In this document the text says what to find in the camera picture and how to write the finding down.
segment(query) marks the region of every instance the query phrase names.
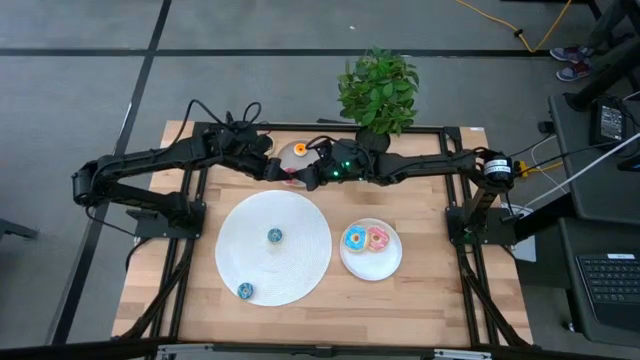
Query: person's foot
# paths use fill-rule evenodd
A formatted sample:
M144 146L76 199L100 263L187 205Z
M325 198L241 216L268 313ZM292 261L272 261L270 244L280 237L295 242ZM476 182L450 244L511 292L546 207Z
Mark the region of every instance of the person's foot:
M584 59L588 58L591 53L591 49L584 46L572 46L568 48L553 48L549 50L551 56L559 61L570 61L577 64Z
M589 59L585 59L585 61L573 64L568 68L558 70L558 72L556 72L556 76L562 81L574 81L585 76L589 76L592 70L591 64L589 64Z

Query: potted plant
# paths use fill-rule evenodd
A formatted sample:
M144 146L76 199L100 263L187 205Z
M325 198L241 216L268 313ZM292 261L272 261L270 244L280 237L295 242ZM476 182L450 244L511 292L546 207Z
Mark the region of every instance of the potted plant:
M420 84L414 69L402 56L378 48L358 59L353 72L346 62L345 74L338 76L344 107L340 115L361 125L356 141L362 147L385 152L391 143L389 134L400 135L413 124L417 113L412 109L413 95Z

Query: blue toy donut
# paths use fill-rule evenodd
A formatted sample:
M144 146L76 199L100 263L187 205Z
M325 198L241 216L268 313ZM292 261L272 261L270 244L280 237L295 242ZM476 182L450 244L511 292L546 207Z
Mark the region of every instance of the blue toy donut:
M272 244L279 243L280 240L282 240L282 230L276 229L276 228L273 228L273 229L269 230L269 233L267 234L267 239Z
M367 231L362 226L351 226L344 234L344 244L349 251L360 252L367 248L367 243Z
M253 285L249 283L242 283L238 286L238 296L240 296L241 299L246 300L250 298L251 295L253 295Z

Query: wooden tabletop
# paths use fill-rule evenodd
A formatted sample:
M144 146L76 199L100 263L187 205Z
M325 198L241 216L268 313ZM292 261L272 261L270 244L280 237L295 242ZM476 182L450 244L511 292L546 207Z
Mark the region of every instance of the wooden tabletop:
M175 137L179 122L167 123L162 146ZM183 137L192 133L193 123ZM482 128L461 128L465 148L487 146ZM276 151L315 132L274 131ZM352 133L332 133L334 138ZM437 154L439 139L430 134L392 136L389 152L405 156ZM150 189L177 191L181 170L153 175ZM192 188L195 190L197 176ZM457 197L462 199L460 187ZM307 197L322 211L333 237L329 268L307 296L280 307L247 303L222 282L215 262L215 244L224 219L239 202L260 191L280 189ZM209 169L204 195L206 223L196 241L180 324L179 338L199 342L278 344L343 344L388 346L468 346L460 273L444 219L448 205L444 177L412 178L388 187L369 183L329 184L316 191L281 183L257 182L232 170ZM398 270L382 281L353 276L340 259L339 239L360 218L377 218L391 225L402 241ZM132 257L116 315L113 334L133 325L158 290L167 240L152 240ZM491 296L518 334L531 341L518 274L512 258L498 246L483 246ZM486 340L482 307L475 299L481 339ZM173 308L170 299L162 334L168 333Z

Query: yellow cable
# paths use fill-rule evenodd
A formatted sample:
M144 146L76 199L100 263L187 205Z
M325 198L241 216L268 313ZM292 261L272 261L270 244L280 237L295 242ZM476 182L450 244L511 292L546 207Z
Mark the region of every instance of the yellow cable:
M560 161L559 163L555 163L555 164L553 164L553 165L549 165L549 166L547 166L546 168L543 168L543 169L535 169L535 168L534 168L534 169L531 169L530 171L531 171L531 172L543 172L543 171L548 171L548 170L551 170L551 169L557 168L557 167L558 167L558 166L560 166L560 165L562 165L562 161Z
M489 14L486 14L478 9L476 9L475 7L467 4L466 2L462 1L462 0L456 0L458 3L472 9L473 11L477 12L478 14L486 17L487 19L493 20L495 22L498 22L502 25L508 26L511 29L513 29L513 31L518 31L519 29L516 28L515 26L511 25L510 23L498 19L496 17L493 17ZM531 47L529 46L529 43L527 42L527 39L524 38L524 35L520 34L518 35L518 37L520 38L520 40L522 40L522 43L524 44L524 46L527 47L527 50L529 50L530 53L534 53L536 51L538 51L538 49L540 49L540 47L542 46L542 44L544 44L545 41L547 41L547 38L549 37L549 35L551 35L551 33L555 30L556 26L558 25L558 23L560 23L560 20L562 19L562 17L564 16L564 14L567 12L567 9L569 8L569 5L571 5L571 1L573 0L567 0L567 4L564 6L564 8L562 9L562 11L560 12L560 15L558 15L558 18L556 19L556 21L553 23L553 25L551 25L551 27L549 28L549 31L547 31L547 33L545 34L545 36L542 38L542 41L540 41L540 43L538 44L538 46L536 46L535 49L531 50Z

